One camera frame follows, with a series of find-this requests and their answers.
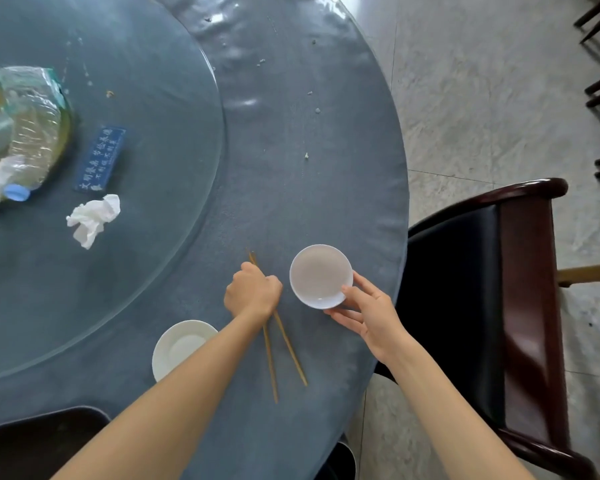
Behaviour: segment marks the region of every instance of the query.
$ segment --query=light wooden leg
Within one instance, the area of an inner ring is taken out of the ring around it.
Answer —
[[[558,285],[563,288],[568,288],[574,283],[593,283],[599,281],[600,264],[558,270]]]

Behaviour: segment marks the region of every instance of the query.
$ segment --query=floor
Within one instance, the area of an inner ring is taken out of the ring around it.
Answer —
[[[455,201],[563,177],[554,202],[559,267],[600,262],[600,35],[574,20],[591,0],[342,0],[376,53],[400,117],[411,223]],[[574,450],[600,471],[600,283],[561,290]],[[374,376],[349,438],[361,480],[447,476],[397,386]],[[530,467],[538,479],[556,476]]]

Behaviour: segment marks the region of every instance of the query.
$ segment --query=black leather cushion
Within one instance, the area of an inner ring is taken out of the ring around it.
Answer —
[[[502,272],[496,206],[409,238],[396,309],[464,398],[504,426]]]

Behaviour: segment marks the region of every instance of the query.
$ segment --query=person's left hand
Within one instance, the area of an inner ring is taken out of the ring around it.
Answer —
[[[278,306],[281,294],[282,283],[277,277],[265,276],[258,266],[243,262],[226,288],[224,306],[234,318],[249,314],[264,324]]]

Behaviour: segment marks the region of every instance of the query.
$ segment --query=blue sign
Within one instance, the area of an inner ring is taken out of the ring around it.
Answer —
[[[80,165],[73,188],[79,192],[104,192],[113,165],[122,150],[127,130],[103,126]]]

